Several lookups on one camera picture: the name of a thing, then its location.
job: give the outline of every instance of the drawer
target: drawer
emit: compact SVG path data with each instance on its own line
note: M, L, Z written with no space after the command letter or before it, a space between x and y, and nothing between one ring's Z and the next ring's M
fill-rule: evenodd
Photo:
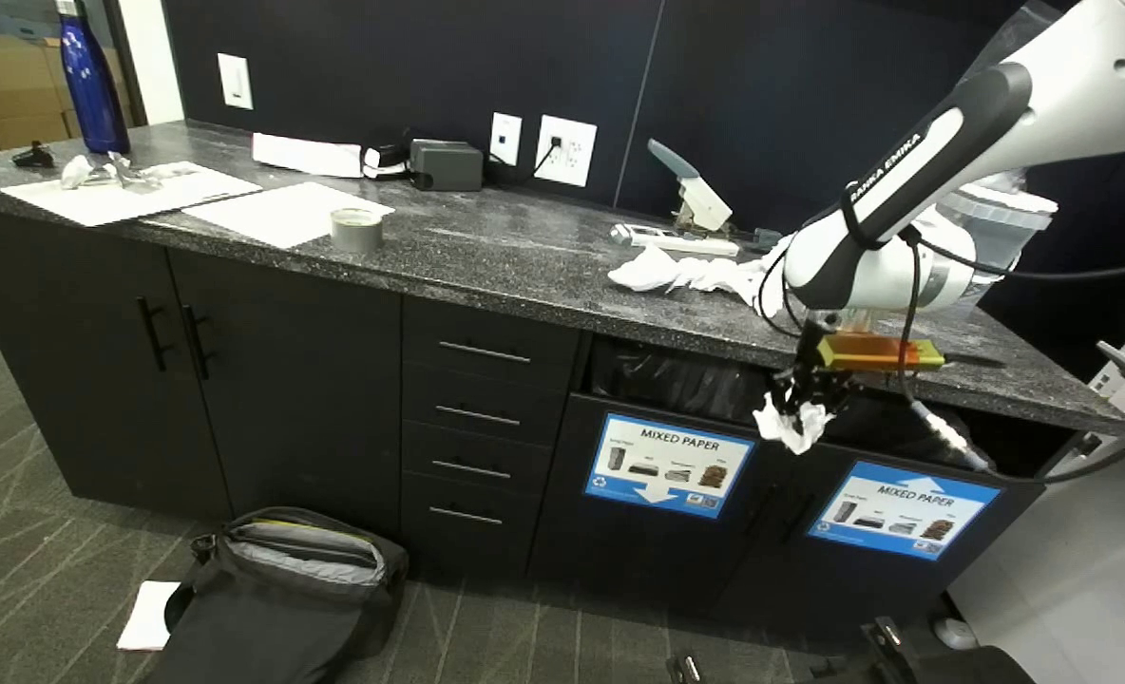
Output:
M419 573L526 576L537 527L528 495L404 477L404 539Z
M502 375L488 385L456 375L419 375L404 385L406 421L464 428L498 439L550 446L560 433L568 392L504 387Z
M475 309L406 301L406 368L423 375L498 378L502 387L572 385L575 332Z
M550 467L550 446L490 439L464 428L406 421L404 465L406 473L541 495Z

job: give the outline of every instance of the black cabinet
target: black cabinet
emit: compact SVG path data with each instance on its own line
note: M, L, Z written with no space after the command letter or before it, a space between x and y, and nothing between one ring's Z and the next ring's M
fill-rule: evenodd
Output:
M400 527L400 301L171 256L237 509L309 505Z
M0 349L74 495L227 511L160 248L0 215Z
M979 516L940 558L849 547L815 535L826 505L855 465L906 467L916 473L995 485ZM807 642L855 642L873 614L920 619L935 595L1036 499L1036 485L1000 485L983 473L882 454L849 446L819 446L792 459L775 491L775 523L750 547L710 610L765 623Z
M575 332L406 301L404 519L423 573L522 576Z
M0 215L0 349L79 499L400 533L400 301Z

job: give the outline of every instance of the wall outlet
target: wall outlet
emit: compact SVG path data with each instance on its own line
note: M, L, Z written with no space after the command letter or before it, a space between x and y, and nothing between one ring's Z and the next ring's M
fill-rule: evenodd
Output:
M522 117L495 111L490 117L490 155L504 166L522 161Z
M537 177L588 187L588 166L598 150L598 124L572 117L541 117L537 136Z
M233 111L255 111L248 58L217 54L217 68L222 68L223 107L233 107Z

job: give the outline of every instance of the printed label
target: printed label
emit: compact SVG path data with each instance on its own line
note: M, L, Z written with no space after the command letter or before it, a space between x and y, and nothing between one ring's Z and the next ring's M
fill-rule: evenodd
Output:
M859 459L815 539L940 561L1000 491Z
M585 495L717 519L750 435L608 415Z

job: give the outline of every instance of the black wall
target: black wall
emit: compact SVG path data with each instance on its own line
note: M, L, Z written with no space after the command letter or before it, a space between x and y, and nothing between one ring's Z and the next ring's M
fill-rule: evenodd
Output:
M701 162L741 228L797 228L953 88L1020 0L164 0L185 115L270 133L464 136L490 111L598 123L585 188L531 195L668 215L660 136ZM223 111L217 54L251 58L255 115ZM1036 174L1063 200L1029 264L1125 262L1125 161ZM1125 326L1125 283L1002 283L990 309L1088 372Z

